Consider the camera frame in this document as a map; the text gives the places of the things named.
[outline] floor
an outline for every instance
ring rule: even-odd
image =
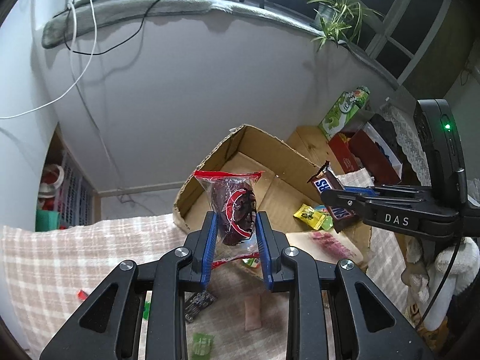
[[[102,198],[102,220],[164,215],[172,212],[179,189],[134,193]]]

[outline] snack package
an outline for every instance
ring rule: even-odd
[[[193,333],[192,360],[210,360],[214,337],[209,334]]]
[[[314,210],[312,207],[302,204],[299,210],[293,214],[295,218],[299,218],[314,230],[318,230],[326,220],[326,215],[320,211]]]
[[[258,268],[260,267],[260,258],[250,258],[250,259],[242,259],[243,264],[249,266],[250,268]]]
[[[328,213],[327,207],[325,206],[316,206],[315,211],[319,211],[326,216],[325,221],[322,223],[323,230],[330,230],[333,227],[333,220],[330,214]]]
[[[218,214],[215,260],[230,260],[258,251],[255,236],[257,206],[253,184],[262,172],[236,175],[197,170],[193,174]]]
[[[338,181],[335,173],[330,168],[330,162],[326,161],[318,173],[310,178],[309,182],[321,195],[324,190],[344,190],[343,185]],[[337,232],[358,221],[359,217],[353,211],[342,207],[326,207],[333,220],[333,226]]]

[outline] pink object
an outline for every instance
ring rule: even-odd
[[[260,329],[262,319],[260,317],[260,294],[245,297],[245,331]]]
[[[311,239],[325,249],[325,251],[332,257],[335,257],[339,260],[353,257],[352,252],[330,233],[313,231],[311,233]]]

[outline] white wall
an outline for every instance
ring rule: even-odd
[[[64,4],[65,0],[18,0],[0,27],[0,116],[18,114],[50,99],[33,38],[35,29]],[[35,229],[38,185],[56,123],[52,108],[0,121],[0,225]],[[0,315],[27,347],[1,266]]]
[[[99,49],[123,41],[138,25],[102,28]],[[286,139],[297,125],[319,123],[343,90],[367,85],[374,100],[392,92],[346,49],[329,43],[316,54],[308,35],[255,19],[223,12],[153,17],[141,34],[95,57],[82,80],[124,187],[185,180],[242,123]],[[91,51],[92,39],[92,33],[82,37],[82,51]],[[72,82],[68,52],[59,46],[43,53],[48,88],[58,95]],[[56,109],[94,187],[115,189],[78,94],[72,91]]]
[[[470,52],[469,60],[475,63],[479,56],[480,43],[477,41]],[[459,75],[445,99],[452,108],[458,126],[465,157],[466,177],[480,179],[480,84],[472,75],[467,79],[467,72],[461,76],[465,85],[461,85]]]

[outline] blue gripper pad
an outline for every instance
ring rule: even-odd
[[[263,281],[269,291],[273,288],[272,277],[272,259],[263,229],[262,219],[257,213],[255,220],[255,232],[257,234],[258,253],[260,255],[260,264],[262,266]]]
[[[205,290],[210,282],[210,275],[212,274],[213,256],[215,253],[215,245],[217,244],[217,231],[218,231],[218,214],[214,214],[212,223],[210,225],[210,231],[208,232],[208,238],[205,246],[205,252],[202,257],[202,277],[200,279],[200,285]]]
[[[361,187],[344,187],[345,191],[353,193],[363,193],[367,196],[377,196],[379,193],[375,192],[371,188],[361,188]]]

